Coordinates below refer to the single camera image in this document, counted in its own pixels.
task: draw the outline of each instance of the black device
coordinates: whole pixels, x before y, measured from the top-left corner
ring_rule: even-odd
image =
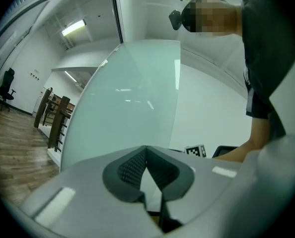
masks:
[[[185,6],[182,13],[178,10],[173,10],[169,17],[171,21],[172,27],[175,31],[177,31],[181,25],[183,25],[187,31],[196,32],[195,21],[190,20],[191,14],[188,12],[191,9],[191,5],[194,4],[197,0],[190,0],[189,3]]]
[[[15,72],[12,68],[9,68],[9,70],[4,73],[3,83],[2,83],[2,86],[0,86],[0,95],[1,95],[1,98],[3,99],[1,103],[1,107],[0,107],[1,111],[3,109],[3,106],[8,108],[8,111],[10,111],[10,108],[6,105],[6,100],[14,100],[13,93],[16,93],[16,91],[12,89],[12,93],[11,94],[8,93],[10,89],[10,85],[12,84],[12,81],[14,80],[14,74]]]

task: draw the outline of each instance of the frosted glass partition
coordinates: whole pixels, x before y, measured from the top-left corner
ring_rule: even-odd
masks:
[[[180,43],[121,44],[87,84],[73,112],[61,169],[138,146],[169,147],[180,72]]]

